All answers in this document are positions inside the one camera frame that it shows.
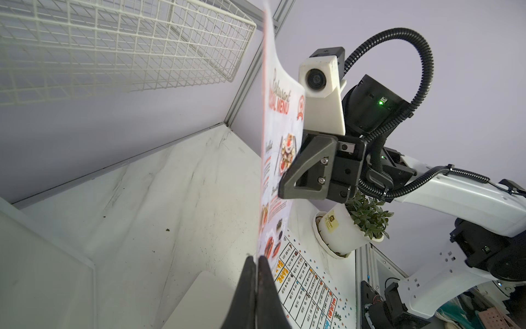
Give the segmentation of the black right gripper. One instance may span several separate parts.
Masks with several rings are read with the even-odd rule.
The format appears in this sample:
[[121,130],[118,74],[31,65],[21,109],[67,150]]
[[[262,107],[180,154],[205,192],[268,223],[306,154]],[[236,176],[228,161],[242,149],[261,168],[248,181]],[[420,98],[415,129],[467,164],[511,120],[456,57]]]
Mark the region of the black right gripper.
[[305,137],[293,164],[279,182],[279,198],[328,198],[345,204],[358,190],[367,144],[351,136],[307,134]]

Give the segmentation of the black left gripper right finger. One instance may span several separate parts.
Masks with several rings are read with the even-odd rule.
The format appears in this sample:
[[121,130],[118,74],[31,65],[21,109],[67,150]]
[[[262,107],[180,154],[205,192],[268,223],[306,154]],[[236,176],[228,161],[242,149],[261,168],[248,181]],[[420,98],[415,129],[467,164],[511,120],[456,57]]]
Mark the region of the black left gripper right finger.
[[291,329],[273,281],[270,265],[265,256],[258,258],[256,291],[256,328]]

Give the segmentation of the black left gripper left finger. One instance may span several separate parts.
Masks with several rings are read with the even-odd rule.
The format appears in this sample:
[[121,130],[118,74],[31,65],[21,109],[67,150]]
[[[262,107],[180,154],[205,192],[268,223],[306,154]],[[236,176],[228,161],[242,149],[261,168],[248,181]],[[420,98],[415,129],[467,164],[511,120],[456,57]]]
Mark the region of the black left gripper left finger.
[[248,256],[221,329],[256,327],[256,274],[253,256]]

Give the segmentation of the small special menu flyer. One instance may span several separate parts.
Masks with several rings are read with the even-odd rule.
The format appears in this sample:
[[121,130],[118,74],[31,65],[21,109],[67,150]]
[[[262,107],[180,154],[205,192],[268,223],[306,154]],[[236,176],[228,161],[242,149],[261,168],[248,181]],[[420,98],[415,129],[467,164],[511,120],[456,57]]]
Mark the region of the small special menu flyer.
[[264,2],[262,63],[263,128],[260,225],[257,257],[275,267],[284,247],[292,201],[279,196],[279,183],[301,147],[305,89],[282,67],[275,46],[273,15]]

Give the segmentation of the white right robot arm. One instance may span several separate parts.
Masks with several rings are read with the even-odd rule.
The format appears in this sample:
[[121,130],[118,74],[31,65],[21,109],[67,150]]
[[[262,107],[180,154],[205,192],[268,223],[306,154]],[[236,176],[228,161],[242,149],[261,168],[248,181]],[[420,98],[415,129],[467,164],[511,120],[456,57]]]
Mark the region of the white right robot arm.
[[[417,51],[421,81],[412,101],[365,75],[346,89],[345,75],[367,52],[388,41]],[[446,302],[489,281],[525,280],[525,189],[452,164],[430,167],[385,145],[427,97],[434,77],[430,44],[418,32],[396,27],[363,42],[351,54],[342,47],[316,50],[299,68],[306,99],[300,113],[304,141],[279,183],[286,200],[331,200],[343,215],[327,215],[320,243],[347,255],[360,235],[359,195],[379,202],[423,206],[455,217],[441,250],[416,274],[384,291],[360,284],[360,328],[422,328]]]

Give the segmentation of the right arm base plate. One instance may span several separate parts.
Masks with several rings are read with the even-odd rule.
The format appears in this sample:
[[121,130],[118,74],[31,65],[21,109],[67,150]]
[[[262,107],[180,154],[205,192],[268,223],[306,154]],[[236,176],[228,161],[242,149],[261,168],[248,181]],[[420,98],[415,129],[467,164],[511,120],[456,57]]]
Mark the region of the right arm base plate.
[[395,329],[424,328],[431,322],[408,312],[401,301],[398,284],[393,283],[384,292],[384,298],[366,281],[360,283],[361,328]]

